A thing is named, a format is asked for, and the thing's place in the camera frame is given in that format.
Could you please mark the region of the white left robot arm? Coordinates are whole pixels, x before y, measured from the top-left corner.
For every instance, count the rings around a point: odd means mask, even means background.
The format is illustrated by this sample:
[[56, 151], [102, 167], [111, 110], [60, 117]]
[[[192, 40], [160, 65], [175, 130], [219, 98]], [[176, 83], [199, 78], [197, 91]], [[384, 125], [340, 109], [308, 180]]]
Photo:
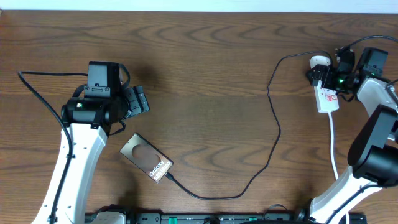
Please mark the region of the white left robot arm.
[[84, 223], [95, 167], [114, 123], [149, 110], [141, 86], [130, 86], [121, 63], [91, 61], [80, 85], [56, 116], [60, 152], [44, 202], [34, 223]]

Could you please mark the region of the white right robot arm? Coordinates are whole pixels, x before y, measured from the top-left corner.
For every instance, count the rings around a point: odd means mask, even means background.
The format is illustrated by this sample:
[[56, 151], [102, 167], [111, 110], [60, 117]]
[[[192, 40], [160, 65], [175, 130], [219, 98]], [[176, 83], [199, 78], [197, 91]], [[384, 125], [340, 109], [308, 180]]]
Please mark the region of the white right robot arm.
[[382, 77], [388, 53], [366, 47], [359, 60], [349, 47], [336, 53], [338, 66], [324, 56], [310, 59], [306, 76], [314, 88], [317, 110], [331, 116], [338, 97], [350, 94], [363, 104], [368, 121], [353, 141], [348, 166], [335, 173], [335, 182], [310, 202], [298, 218], [312, 223], [350, 222], [349, 211], [367, 196], [397, 185], [397, 95], [393, 83]]

